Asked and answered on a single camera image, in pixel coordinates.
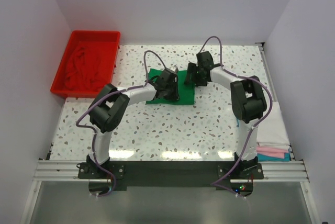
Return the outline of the green t-shirt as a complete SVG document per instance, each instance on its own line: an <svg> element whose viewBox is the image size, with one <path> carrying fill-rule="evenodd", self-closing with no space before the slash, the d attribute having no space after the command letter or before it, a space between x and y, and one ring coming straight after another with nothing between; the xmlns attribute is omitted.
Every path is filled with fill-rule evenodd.
<svg viewBox="0 0 335 224"><path fill-rule="evenodd" d="M184 81L186 78L187 71L181 70L178 72L178 101L169 101L164 98L146 101L146 105L154 104L169 104L169 105L194 105L195 104L195 85L193 83L185 85Z"/></svg>

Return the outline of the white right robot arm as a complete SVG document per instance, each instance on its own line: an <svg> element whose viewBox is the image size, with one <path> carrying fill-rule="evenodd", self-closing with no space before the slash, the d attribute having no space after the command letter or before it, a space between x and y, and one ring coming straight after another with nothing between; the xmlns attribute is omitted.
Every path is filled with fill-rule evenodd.
<svg viewBox="0 0 335 224"><path fill-rule="evenodd" d="M188 63L186 85L207 86L210 82L228 89L231 107L238 120L238 147L236 157L251 161L257 156L256 139L258 124L267 110L263 87L257 76L242 77L215 64L208 51L196 55L197 63Z"/></svg>

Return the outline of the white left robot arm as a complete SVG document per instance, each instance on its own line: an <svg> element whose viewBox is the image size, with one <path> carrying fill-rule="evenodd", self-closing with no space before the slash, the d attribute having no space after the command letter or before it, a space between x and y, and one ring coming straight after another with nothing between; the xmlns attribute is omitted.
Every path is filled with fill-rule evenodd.
<svg viewBox="0 0 335 224"><path fill-rule="evenodd" d="M144 85L121 88L107 84L102 88L88 113L90 123L97 131L90 155L92 161L99 165L109 161L111 133L119 126L127 107L160 98L173 102L179 100L177 74L177 68L165 68Z"/></svg>

